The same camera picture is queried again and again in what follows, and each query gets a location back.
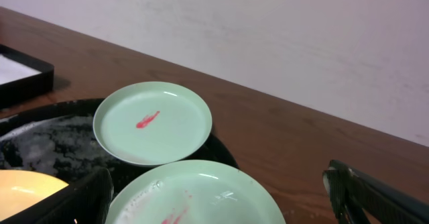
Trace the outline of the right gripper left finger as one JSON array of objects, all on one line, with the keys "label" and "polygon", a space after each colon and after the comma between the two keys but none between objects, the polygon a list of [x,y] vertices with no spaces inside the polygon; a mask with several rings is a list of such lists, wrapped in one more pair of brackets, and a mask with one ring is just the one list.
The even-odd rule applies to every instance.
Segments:
[{"label": "right gripper left finger", "polygon": [[6,218],[2,224],[103,224],[113,197],[106,168],[69,184],[42,201]]}]

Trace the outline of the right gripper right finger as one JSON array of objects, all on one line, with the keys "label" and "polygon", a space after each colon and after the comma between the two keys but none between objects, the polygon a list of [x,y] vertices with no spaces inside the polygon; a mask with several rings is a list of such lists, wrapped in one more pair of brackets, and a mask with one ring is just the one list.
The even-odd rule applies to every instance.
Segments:
[{"label": "right gripper right finger", "polygon": [[331,160],[322,179],[339,223],[368,223],[367,214],[380,223],[428,222],[427,204],[344,162]]}]

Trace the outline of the green plate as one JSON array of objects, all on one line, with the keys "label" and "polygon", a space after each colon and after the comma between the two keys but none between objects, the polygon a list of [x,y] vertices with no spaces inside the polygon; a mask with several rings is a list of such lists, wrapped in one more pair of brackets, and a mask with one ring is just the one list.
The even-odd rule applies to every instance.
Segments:
[{"label": "green plate", "polygon": [[169,82],[140,82],[110,94],[97,107],[93,133],[113,157],[159,166],[195,153],[212,130],[212,114],[195,92]]},{"label": "green plate", "polygon": [[239,169],[207,160],[166,164],[113,200],[110,224],[285,224],[271,195]]}]

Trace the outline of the black round tray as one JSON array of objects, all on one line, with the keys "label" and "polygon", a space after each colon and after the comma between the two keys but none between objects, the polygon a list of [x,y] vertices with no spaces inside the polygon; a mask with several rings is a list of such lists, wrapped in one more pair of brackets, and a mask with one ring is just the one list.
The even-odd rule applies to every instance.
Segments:
[{"label": "black round tray", "polygon": [[39,172],[69,185],[106,168],[113,182],[113,200],[150,169],[116,159],[96,141],[93,117],[101,102],[66,101],[3,118],[1,169]]}]

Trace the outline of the black rectangular soap tray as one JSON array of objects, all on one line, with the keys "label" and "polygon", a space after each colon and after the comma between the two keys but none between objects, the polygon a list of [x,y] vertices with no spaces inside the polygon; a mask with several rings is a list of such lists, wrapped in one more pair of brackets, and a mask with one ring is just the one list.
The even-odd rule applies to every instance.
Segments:
[{"label": "black rectangular soap tray", "polygon": [[1,108],[53,89],[54,66],[1,44]]}]

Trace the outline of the yellow plate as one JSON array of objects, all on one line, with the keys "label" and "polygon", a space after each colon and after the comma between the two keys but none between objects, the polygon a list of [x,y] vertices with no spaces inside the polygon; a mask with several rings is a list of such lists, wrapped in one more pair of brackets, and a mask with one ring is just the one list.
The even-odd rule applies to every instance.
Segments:
[{"label": "yellow plate", "polygon": [[67,186],[63,180],[39,172],[1,170],[1,220],[30,208]]}]

